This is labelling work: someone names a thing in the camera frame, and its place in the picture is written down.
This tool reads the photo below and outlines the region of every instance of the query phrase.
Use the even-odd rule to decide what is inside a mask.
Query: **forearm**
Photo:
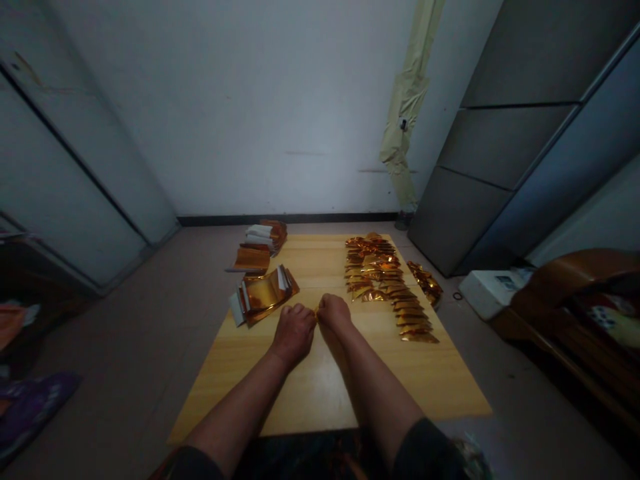
[[[202,450],[225,477],[231,477],[288,372],[285,363],[268,351],[193,429],[186,444]]]
[[[391,471],[407,432],[424,413],[353,324],[335,333],[345,351],[357,397]]]

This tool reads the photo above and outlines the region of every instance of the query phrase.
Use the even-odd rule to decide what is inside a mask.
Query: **wooden table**
[[[440,340],[432,345],[403,342],[390,302],[351,302],[345,286],[345,240],[357,235],[290,235],[269,270],[282,263],[301,288],[288,305],[315,308],[325,292],[344,298],[354,324],[396,374],[432,420],[488,415],[491,408],[454,347],[434,310],[398,252],[404,280],[433,324]],[[169,443],[184,440],[191,429],[254,366],[271,344],[279,310],[248,329],[236,328],[231,312],[189,392]],[[358,426],[357,402],[349,395],[350,380],[336,339],[325,328],[315,332],[309,356],[291,372],[267,418],[261,435],[280,435]]]

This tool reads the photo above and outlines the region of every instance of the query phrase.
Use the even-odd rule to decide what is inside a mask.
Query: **stack of gold paper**
[[[287,240],[287,224],[278,220],[262,220],[259,225],[250,226],[245,232],[245,242],[241,247],[266,245],[275,257]]]
[[[404,287],[392,293],[393,312],[395,324],[400,327],[400,340],[421,341],[426,343],[439,343],[431,333],[433,327],[425,309],[420,305],[420,300]]]
[[[238,248],[235,263],[226,271],[245,272],[254,275],[264,275],[269,268],[271,253],[267,245],[242,244]]]
[[[345,278],[352,301],[386,301],[387,287],[404,285],[395,249],[380,235],[371,232],[364,238],[350,238],[345,244]]]
[[[245,322],[252,326],[298,292],[300,288],[291,272],[282,265],[267,275],[245,276],[229,298],[236,326]]]
[[[407,266],[415,277],[418,285],[425,293],[427,300],[433,308],[436,308],[440,298],[442,297],[442,287],[436,282],[431,274],[422,268],[422,265],[412,261],[407,262]]]
[[[391,301],[403,341],[438,343],[424,308],[405,285],[392,244],[375,232],[345,242],[345,278],[351,301]]]

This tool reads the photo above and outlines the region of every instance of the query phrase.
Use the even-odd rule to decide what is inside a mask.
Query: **white container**
[[[523,281],[508,270],[474,270],[462,280],[459,290],[484,321],[508,307]]]

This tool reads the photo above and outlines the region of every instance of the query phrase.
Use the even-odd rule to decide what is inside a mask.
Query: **floor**
[[[225,273],[245,227],[186,228],[91,310],[47,338],[34,374],[72,370],[76,394],[3,474],[10,479],[144,479],[227,310]],[[392,222],[290,225],[290,234],[390,233],[406,260],[435,271]],[[494,415],[440,422],[471,436],[501,479],[635,478],[627,464],[520,351],[502,342],[444,280],[438,315]]]

